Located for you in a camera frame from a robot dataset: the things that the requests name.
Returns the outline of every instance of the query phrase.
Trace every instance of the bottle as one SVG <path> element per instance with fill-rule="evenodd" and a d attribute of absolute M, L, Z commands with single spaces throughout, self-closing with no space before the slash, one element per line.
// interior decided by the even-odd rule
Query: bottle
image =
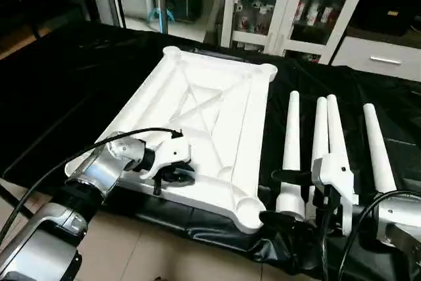
<path fill-rule="evenodd" d="M 308 2 L 309 0 L 300 0 L 297 10 L 295 11 L 294 21 L 300 21 Z"/>
<path fill-rule="evenodd" d="M 272 11 L 270 5 L 263 6 L 259 9 L 256 18 L 256 33 L 266 35 L 269 32 L 270 21 L 272 20 Z"/>
<path fill-rule="evenodd" d="M 314 0 L 310 6 L 309 13 L 307 13 L 307 26 L 314 26 L 318 15 L 320 0 Z"/>
<path fill-rule="evenodd" d="M 321 23 L 327 23 L 327 21 L 329 20 L 329 16 L 330 16 L 330 14 L 332 13 L 332 11 L 333 11 L 333 7 L 326 7 L 324 10 L 323 10 L 323 14 L 322 14 L 322 17 L 320 18 L 320 22 Z"/>

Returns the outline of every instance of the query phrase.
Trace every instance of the white plastic frame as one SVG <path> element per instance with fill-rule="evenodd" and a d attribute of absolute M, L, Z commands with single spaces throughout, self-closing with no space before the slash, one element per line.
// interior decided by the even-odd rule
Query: white plastic frame
<path fill-rule="evenodd" d="M 256 232 L 265 210 L 257 197 L 271 64 L 249 64 L 165 47 L 164 57 L 99 136 L 137 128 L 182 129 L 191 144 L 192 186 L 162 188 L 164 199 L 231 218 L 246 234 Z M 156 148 L 170 135 L 138 136 Z M 87 157 L 66 165 L 69 176 Z M 119 186 L 149 195 L 153 182 L 123 173 Z"/>

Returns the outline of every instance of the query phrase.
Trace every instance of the black cloth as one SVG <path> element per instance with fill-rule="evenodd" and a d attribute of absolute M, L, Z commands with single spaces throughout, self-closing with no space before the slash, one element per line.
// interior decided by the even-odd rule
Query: black cloth
<path fill-rule="evenodd" d="M 93 23 L 67 26 L 11 55 L 1 66 L 3 177 L 31 186 L 44 172 L 92 143 L 162 58 L 162 49 L 218 52 L 250 63 L 271 63 L 278 74 L 270 85 L 260 161 L 259 197 L 274 209 L 280 185 L 270 174 L 279 169 L 284 150 L 289 93 L 300 92 L 301 162 L 309 170 L 316 100 L 337 96 L 347 152 L 361 200 L 374 192 L 362 106 L 375 105 L 391 166 L 399 188 L 421 191 L 421 86 L 419 83 L 351 70 L 215 48 L 152 32 Z M 63 171 L 42 190 L 52 193 L 66 179 Z M 290 274 L 320 277 L 320 269 L 303 270 L 293 236 L 263 226 L 242 234 L 220 215 L 141 193 L 115 189 L 106 209 L 168 228 L 178 235 L 230 249 Z M 345 239 L 328 239 L 332 275 Z M 345 277 L 353 280 L 405 280 L 406 262 L 396 249 L 356 243 Z"/>

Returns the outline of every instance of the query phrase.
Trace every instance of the tiled floor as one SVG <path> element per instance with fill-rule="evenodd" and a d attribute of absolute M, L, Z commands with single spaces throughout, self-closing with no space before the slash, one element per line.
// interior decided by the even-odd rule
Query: tiled floor
<path fill-rule="evenodd" d="M 145 20 L 126 17 L 126 25 L 128 29 L 159 32 L 159 21 L 154 20 L 150 24 Z M 168 33 L 172 36 L 192 39 L 194 41 L 203 42 L 206 34 L 207 15 L 202 17 L 195 23 L 187 22 L 168 22 Z"/>
<path fill-rule="evenodd" d="M 15 196 L 24 189 L 0 181 Z M 35 194 L 27 206 L 36 211 L 48 197 Z M 0 199 L 0 225 L 12 211 Z M 19 217 L 6 242 L 26 223 Z M 249 261 L 239 255 L 197 242 L 183 240 L 150 224 L 100 212 L 89 224 L 79 247 L 82 267 L 78 281 L 310 281 L 291 277 L 279 269 Z"/>

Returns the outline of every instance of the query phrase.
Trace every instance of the white cone peg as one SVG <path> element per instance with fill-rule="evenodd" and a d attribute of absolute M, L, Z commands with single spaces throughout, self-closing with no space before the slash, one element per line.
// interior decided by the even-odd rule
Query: white cone peg
<path fill-rule="evenodd" d="M 317 99 L 316 120 L 314 122 L 313 148 L 311 155 L 311 170 L 316 159 L 329 153 L 328 135 L 328 102 L 325 97 Z M 309 188 L 309 202 L 305 206 L 306 220 L 316 218 L 316 207 L 312 204 L 314 186 Z"/>
<path fill-rule="evenodd" d="M 367 103 L 363 107 L 367 127 L 368 146 L 370 147 L 376 190 L 385 193 L 396 190 L 395 179 L 387 156 L 386 146 L 374 106 Z"/>
<path fill-rule="evenodd" d="M 293 91 L 289 95 L 287 127 L 285 131 L 284 161 L 282 169 L 300 170 L 300 114 L 299 93 Z M 296 220 L 305 220 L 305 204 L 301 197 L 301 186 L 281 184 L 281 191 L 276 199 L 276 211 L 293 216 Z"/>

